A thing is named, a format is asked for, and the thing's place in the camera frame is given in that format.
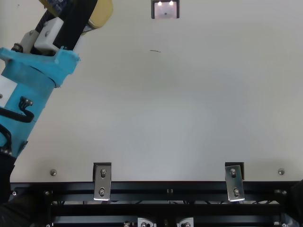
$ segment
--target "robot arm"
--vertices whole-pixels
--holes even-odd
[[[0,203],[10,195],[14,163],[56,87],[79,62],[73,52],[98,0],[71,1],[59,17],[45,13],[12,50],[0,49]]]

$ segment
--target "black cable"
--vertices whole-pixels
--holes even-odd
[[[27,108],[28,106],[32,105],[33,102],[31,102],[30,100],[21,97],[20,102],[19,102],[19,109],[25,114],[25,116],[23,114],[19,114],[16,113],[14,111],[10,111],[4,108],[0,107],[0,115],[13,119],[15,121],[18,122],[24,122],[24,123],[30,123],[32,122],[32,120],[34,119],[34,114],[28,110],[26,110],[25,108]]]

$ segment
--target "silver screw head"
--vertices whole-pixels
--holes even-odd
[[[104,178],[106,176],[106,169],[101,170],[101,177]]]
[[[285,170],[283,168],[279,168],[278,172],[279,172],[280,175],[284,175]]]
[[[105,190],[104,188],[101,188],[99,191],[100,196],[104,196],[105,195]]]
[[[52,169],[49,173],[50,173],[50,175],[52,175],[52,176],[56,176],[56,175],[57,175],[57,170]]]
[[[235,197],[238,197],[239,196],[239,190],[237,188],[235,188],[233,190],[233,194],[234,194]]]

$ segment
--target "metal clamp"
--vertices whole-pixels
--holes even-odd
[[[230,202],[245,200],[241,167],[226,166],[225,179],[226,179],[228,200]]]
[[[109,201],[112,171],[110,163],[94,164],[94,200]]]

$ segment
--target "metal bracket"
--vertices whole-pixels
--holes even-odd
[[[111,163],[94,163],[94,200],[109,201],[112,181]]]
[[[157,224],[147,218],[138,218],[138,227],[157,227]]]
[[[245,200],[241,167],[226,166],[225,179],[226,179],[228,200],[230,202]]]
[[[194,218],[185,218],[177,223],[177,227],[194,227]]]

